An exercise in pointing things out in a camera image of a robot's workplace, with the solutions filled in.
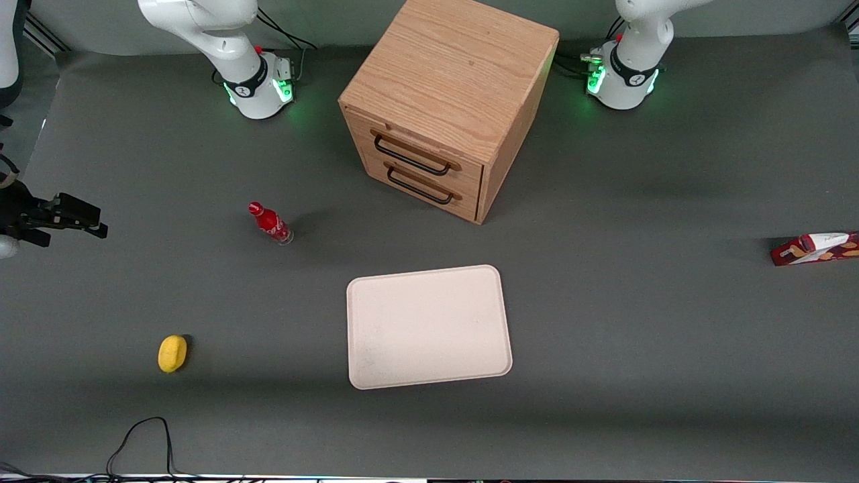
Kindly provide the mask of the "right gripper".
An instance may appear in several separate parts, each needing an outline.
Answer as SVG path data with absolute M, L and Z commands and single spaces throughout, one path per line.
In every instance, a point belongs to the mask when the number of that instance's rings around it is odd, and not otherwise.
M 107 238 L 108 225 L 101 223 L 101 209 L 67 193 L 58 193 L 52 201 L 33 196 L 16 176 L 2 177 L 1 190 L 1 259 L 9 259 L 27 242 L 41 248 L 51 244 L 51 235 L 40 228 L 54 220 L 51 228 L 71 229 Z

